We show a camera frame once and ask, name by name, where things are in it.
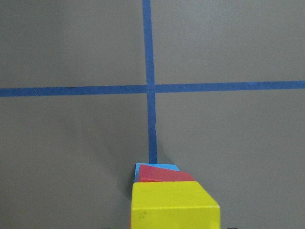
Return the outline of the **red wooden block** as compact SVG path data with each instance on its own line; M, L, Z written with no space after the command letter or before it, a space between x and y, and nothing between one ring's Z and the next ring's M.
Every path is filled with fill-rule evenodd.
M135 182L195 181L187 172L152 165L140 164L136 169Z

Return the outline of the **yellow wooden block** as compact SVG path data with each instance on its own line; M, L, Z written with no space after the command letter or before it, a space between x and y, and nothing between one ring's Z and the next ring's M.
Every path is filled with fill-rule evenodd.
M196 181L137 182L132 187L132 229L219 229L218 203Z

